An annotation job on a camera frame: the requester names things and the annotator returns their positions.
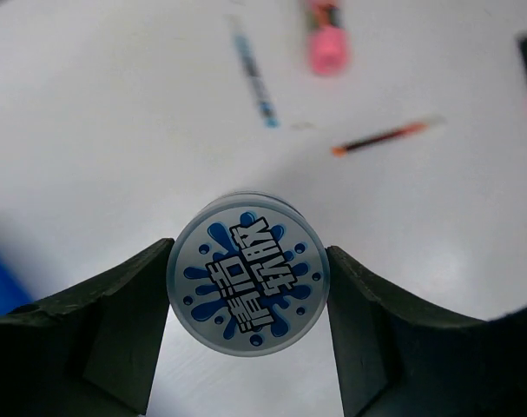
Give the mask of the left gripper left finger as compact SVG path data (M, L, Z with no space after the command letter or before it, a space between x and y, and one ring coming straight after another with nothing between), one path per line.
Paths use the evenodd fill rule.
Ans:
M141 416L168 316L164 238L0 315L0 416Z

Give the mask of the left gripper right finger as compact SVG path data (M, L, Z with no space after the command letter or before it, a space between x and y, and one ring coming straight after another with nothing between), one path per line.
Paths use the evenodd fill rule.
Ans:
M327 250L346 416L527 416L527 307L481 321Z

